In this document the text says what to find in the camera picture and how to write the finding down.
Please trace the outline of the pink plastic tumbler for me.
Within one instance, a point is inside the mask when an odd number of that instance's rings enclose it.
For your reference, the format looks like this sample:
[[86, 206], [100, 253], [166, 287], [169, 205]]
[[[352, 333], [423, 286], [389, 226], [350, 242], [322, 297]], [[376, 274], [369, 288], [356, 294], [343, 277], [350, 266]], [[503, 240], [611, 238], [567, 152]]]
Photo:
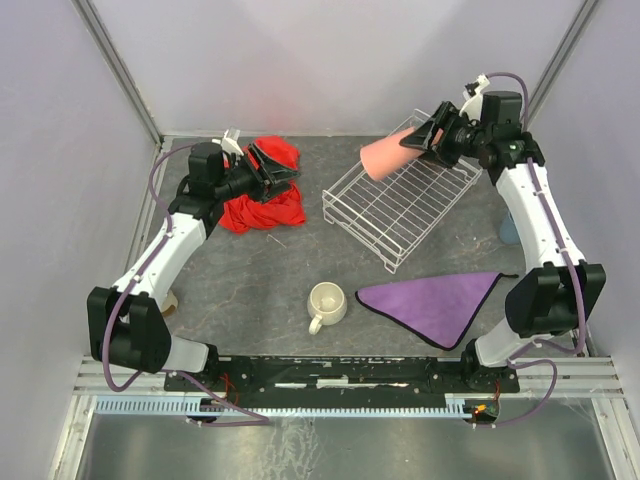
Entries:
[[417, 149], [400, 145], [400, 140], [414, 131], [415, 128], [410, 127], [360, 149], [360, 162], [364, 171], [372, 180], [383, 180], [422, 154]]

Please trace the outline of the beige cup behind arm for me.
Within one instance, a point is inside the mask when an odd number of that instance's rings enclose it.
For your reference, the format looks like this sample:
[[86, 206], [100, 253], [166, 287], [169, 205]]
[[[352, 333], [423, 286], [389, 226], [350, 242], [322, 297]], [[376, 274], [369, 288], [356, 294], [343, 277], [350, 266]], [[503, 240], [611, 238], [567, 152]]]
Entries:
[[169, 290], [160, 307], [161, 313], [164, 317], [172, 315], [178, 307], [178, 300], [175, 294]]

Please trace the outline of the black mounting base plate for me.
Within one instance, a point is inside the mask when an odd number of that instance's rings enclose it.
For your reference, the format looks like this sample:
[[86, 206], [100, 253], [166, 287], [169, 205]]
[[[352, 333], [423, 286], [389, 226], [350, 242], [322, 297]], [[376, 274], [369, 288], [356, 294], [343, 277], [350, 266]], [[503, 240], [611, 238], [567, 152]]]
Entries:
[[243, 408], [443, 407], [447, 394], [518, 393], [509, 367], [437, 357], [221, 357], [194, 378]]

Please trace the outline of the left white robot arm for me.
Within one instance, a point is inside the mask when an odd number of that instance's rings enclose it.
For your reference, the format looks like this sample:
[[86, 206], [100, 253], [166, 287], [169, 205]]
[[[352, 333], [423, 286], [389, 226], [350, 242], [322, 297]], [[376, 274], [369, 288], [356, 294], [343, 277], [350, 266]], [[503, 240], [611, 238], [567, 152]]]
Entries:
[[287, 192], [298, 171], [256, 143], [241, 148], [231, 139], [186, 146], [188, 173], [175, 198], [162, 207], [163, 224], [136, 263], [112, 286], [87, 298], [92, 357], [111, 366], [157, 373], [199, 373], [212, 346], [170, 333], [161, 308], [192, 254], [205, 243], [226, 202], [246, 196], [266, 203]]

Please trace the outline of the purple microfiber cloth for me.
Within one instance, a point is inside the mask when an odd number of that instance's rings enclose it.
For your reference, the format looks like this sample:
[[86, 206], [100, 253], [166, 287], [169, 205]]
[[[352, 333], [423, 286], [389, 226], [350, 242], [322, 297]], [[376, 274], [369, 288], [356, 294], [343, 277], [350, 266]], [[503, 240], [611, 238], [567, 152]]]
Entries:
[[452, 351], [497, 284], [517, 277], [502, 272], [442, 275], [365, 287], [355, 292], [355, 298], [428, 345]]

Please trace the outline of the blue plastic cup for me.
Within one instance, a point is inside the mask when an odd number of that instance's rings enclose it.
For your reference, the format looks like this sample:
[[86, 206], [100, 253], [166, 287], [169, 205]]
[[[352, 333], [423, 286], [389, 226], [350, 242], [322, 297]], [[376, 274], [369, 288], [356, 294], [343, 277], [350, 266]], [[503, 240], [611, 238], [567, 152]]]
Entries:
[[506, 245], [519, 245], [520, 236], [511, 212], [508, 211], [499, 228], [499, 238]]

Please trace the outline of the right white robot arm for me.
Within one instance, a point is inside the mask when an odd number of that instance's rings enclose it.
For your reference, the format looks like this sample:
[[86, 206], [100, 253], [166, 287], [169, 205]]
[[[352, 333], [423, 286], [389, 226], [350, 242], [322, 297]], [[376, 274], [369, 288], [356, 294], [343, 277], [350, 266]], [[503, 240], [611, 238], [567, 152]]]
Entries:
[[473, 343], [481, 367], [505, 367], [533, 347], [556, 348], [554, 337], [570, 331], [578, 339], [564, 351], [582, 352], [606, 282], [603, 266], [586, 260], [561, 218], [544, 156], [521, 118], [526, 104], [512, 91], [478, 93], [461, 109], [444, 101], [399, 142], [447, 168], [462, 157], [477, 160], [515, 224], [526, 273], [506, 296], [503, 320]]

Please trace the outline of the cream ceramic mug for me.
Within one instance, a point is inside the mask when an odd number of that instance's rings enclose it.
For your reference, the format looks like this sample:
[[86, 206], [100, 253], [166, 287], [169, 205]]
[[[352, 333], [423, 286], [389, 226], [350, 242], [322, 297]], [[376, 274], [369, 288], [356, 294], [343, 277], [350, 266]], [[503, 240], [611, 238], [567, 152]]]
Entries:
[[311, 317], [308, 332], [316, 335], [325, 326], [339, 323], [346, 315], [347, 300], [344, 291], [335, 283], [316, 284], [307, 299]]

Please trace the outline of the red crumpled cloth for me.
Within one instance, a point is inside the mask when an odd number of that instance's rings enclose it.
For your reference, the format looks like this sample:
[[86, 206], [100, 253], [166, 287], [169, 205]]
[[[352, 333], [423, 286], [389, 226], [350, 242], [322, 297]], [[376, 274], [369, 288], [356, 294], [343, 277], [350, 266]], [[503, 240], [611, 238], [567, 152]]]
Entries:
[[[297, 170], [300, 151], [279, 136], [262, 136], [254, 140], [261, 150], [283, 166]], [[233, 233], [244, 234], [251, 229], [269, 230], [280, 225], [301, 226], [306, 222], [302, 195], [295, 183], [286, 192], [266, 203], [251, 200], [247, 195], [224, 205], [219, 225]]]

